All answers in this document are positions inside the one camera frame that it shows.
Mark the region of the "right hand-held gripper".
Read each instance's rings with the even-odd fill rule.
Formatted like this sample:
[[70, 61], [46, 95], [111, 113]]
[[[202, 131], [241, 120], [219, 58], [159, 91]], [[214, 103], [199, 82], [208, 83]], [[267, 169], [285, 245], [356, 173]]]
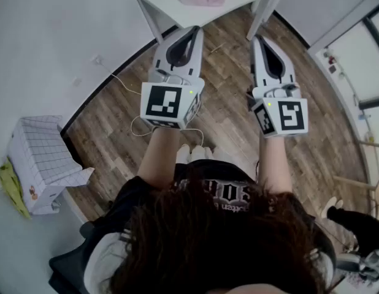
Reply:
[[246, 92], [248, 110], [257, 119], [264, 138], [308, 132], [308, 103], [301, 97], [294, 66], [272, 40], [256, 35], [251, 41], [254, 88]]

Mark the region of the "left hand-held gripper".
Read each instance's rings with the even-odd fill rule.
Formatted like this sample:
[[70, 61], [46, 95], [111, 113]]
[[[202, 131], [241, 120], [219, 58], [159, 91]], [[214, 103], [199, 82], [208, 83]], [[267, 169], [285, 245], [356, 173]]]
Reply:
[[203, 30], [192, 26], [175, 31], [158, 45], [153, 58], [155, 69], [142, 83], [141, 119], [152, 126], [186, 129], [201, 106], [205, 86], [199, 77], [203, 44]]

